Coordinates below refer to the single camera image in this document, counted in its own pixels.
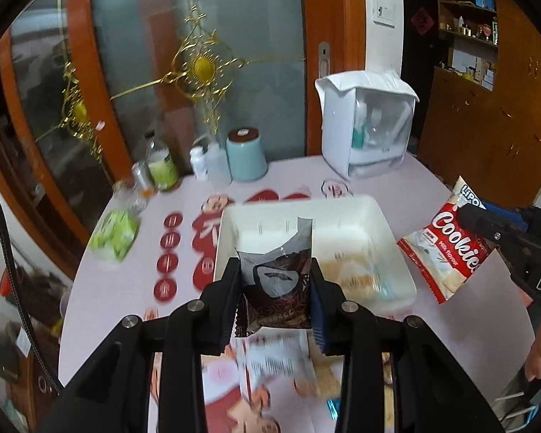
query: white wall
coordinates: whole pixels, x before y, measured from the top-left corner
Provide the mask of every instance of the white wall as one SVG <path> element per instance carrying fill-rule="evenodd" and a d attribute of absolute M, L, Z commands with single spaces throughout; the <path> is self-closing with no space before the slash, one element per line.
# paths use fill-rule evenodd
<path fill-rule="evenodd" d="M 394 27 L 375 22 L 377 5 L 381 4 L 392 10 Z M 400 75 L 403 59 L 403 0 L 366 0 L 366 10 L 367 70 L 394 70 Z"/>
<path fill-rule="evenodd" d="M 16 262 L 23 266 L 26 271 L 39 270 L 45 274 L 52 273 L 56 275 L 65 285 L 71 283 L 70 279 L 46 256 L 46 254 L 38 247 L 38 245 L 30 238 L 26 230 L 16 219 L 12 210 L 8 207 L 6 201 L 0 194 L 0 202 L 6 217 L 6 223 L 8 225 L 8 231 L 10 234 L 10 240 L 12 241 L 12 248 L 14 259 Z M 2 249 L 0 247 L 0 278 L 2 272 L 6 268 Z M 19 321 L 18 311 L 15 306 L 8 303 L 2 296 L 0 296 L 0 314 L 5 316 L 9 320 Z"/>

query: black cable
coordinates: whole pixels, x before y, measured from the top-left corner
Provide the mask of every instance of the black cable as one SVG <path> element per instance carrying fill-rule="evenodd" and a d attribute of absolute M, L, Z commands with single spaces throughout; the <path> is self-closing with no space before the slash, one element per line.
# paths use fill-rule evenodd
<path fill-rule="evenodd" d="M 6 218 L 4 218 L 4 212 L 2 206 L 0 205 L 0 244 L 2 246 L 2 253 L 4 254 L 4 261 L 6 262 L 6 270 L 8 271 L 8 277 L 10 279 L 10 286 L 12 287 L 12 296 L 16 302 L 16 307 L 18 308 L 18 314 L 20 314 L 20 319 L 22 321 L 22 327 L 24 328 L 30 345 L 34 350 L 34 356 L 38 360 L 38 363 L 42 367 L 42 371 L 46 375 L 48 382 L 54 388 L 57 394 L 60 394 L 63 386 L 62 383 L 58 380 L 56 376 L 52 374 L 48 365 L 44 361 L 44 356 L 38 347 L 36 342 L 36 334 L 34 333 L 34 327 L 30 322 L 30 317 L 28 313 L 24 310 L 22 300 L 20 297 L 20 284 L 18 283 L 18 278 L 16 278 L 16 264 L 14 262 L 14 256 L 12 254 L 12 246 L 10 245 L 10 235 L 8 234 L 8 227 L 6 226 Z"/>

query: light blue cup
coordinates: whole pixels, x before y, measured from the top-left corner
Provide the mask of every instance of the light blue cup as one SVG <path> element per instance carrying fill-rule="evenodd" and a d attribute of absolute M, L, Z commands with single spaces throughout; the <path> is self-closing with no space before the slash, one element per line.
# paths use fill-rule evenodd
<path fill-rule="evenodd" d="M 226 154 L 233 180 L 248 182 L 267 173 L 267 160 L 257 128 L 231 130 L 226 138 Z"/>

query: snack wrapper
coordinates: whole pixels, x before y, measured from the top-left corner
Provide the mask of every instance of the snack wrapper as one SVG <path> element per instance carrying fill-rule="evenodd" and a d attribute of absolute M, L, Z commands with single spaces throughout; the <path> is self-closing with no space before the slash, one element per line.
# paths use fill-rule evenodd
<path fill-rule="evenodd" d="M 237 310 L 237 337 L 261 326 L 310 328 L 309 272 L 313 221 L 299 218 L 297 232 L 266 254 L 237 252 L 243 295 Z"/>
<path fill-rule="evenodd" d="M 457 210 L 464 205 L 485 208 L 459 177 L 449 201 L 430 225 L 397 243 L 419 267 L 439 303 L 453 296 L 491 253 L 483 238 L 460 227 Z"/>
<path fill-rule="evenodd" d="M 251 400 L 263 383 L 276 376 L 289 377 L 294 386 L 315 386 L 313 363 L 304 330 L 284 331 L 267 337 L 234 339 L 241 394 Z"/>
<path fill-rule="evenodd" d="M 367 306 L 369 302 L 393 299 L 392 289 L 382 281 L 375 263 L 376 248 L 372 244 L 361 252 L 335 254 L 334 260 L 321 262 L 325 280 L 337 283 L 346 299 Z"/>
<path fill-rule="evenodd" d="M 125 210 L 113 210 L 98 224 L 88 242 L 96 256 L 111 262 L 122 262 L 132 247 L 140 220 Z"/>

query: light switch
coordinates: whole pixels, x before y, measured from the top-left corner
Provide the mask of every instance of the light switch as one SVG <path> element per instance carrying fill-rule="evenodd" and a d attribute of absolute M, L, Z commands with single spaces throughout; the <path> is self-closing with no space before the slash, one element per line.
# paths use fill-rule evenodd
<path fill-rule="evenodd" d="M 395 27 L 395 5 L 387 0 L 372 0 L 373 21 Z"/>

